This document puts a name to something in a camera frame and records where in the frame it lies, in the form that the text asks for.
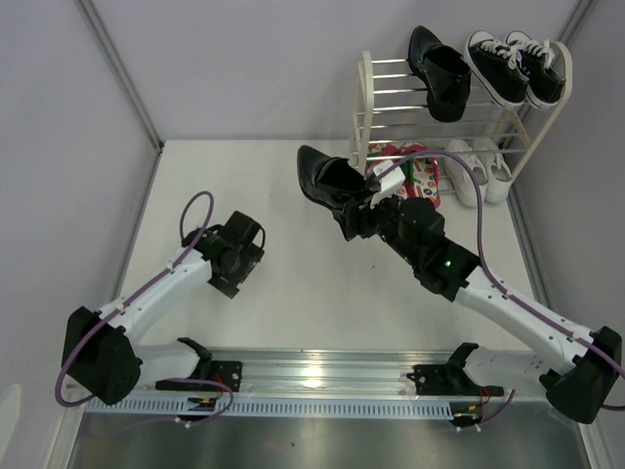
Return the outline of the red green flip-flop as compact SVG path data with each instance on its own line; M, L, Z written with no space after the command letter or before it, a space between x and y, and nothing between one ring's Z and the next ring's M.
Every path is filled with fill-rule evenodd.
M368 148L366 168L381 164L387 160L393 160L395 156L401 156L403 153L402 146L394 144L375 144Z
M397 192L401 200L423 198L435 208L440 206L439 171L434 158L420 156L405 162L401 170L405 176L403 186Z

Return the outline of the white sneaker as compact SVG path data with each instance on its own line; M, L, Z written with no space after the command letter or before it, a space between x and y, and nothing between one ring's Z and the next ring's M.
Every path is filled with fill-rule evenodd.
M444 171L460 202L468 207L476 207L478 199L485 200L487 175L485 168L473 148L463 140L451 140L445 147L447 152L455 154L471 170L472 175L463 164L454 158L444 157Z
M512 172L499 147L490 138L475 138L473 149L484 166L487 185L485 199L493 204L505 201L513 183Z

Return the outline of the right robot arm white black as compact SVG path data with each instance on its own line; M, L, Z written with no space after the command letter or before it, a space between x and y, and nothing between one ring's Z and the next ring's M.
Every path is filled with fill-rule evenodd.
M385 198L375 206L351 201L334 213L345 239L380 237L430 292L492 320L530 355L477 344L458 348L460 362L446 370L447 386L468 394L495 385L544 396L562 415L595 421L624 370L622 338L604 326L592 330L518 293L495 276L483 258L448 239L444 218L427 199Z

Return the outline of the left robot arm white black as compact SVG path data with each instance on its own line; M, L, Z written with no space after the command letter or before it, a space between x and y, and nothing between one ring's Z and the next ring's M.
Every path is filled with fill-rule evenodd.
M262 225L239 211L223 225L190 232L166 267L130 297L96 311L80 307L70 315L61 376L106 405L143 385L162 391L217 390L225 376L206 347L187 337L160 346L142 339L198 286L209 284L233 298L264 256L265 241Z

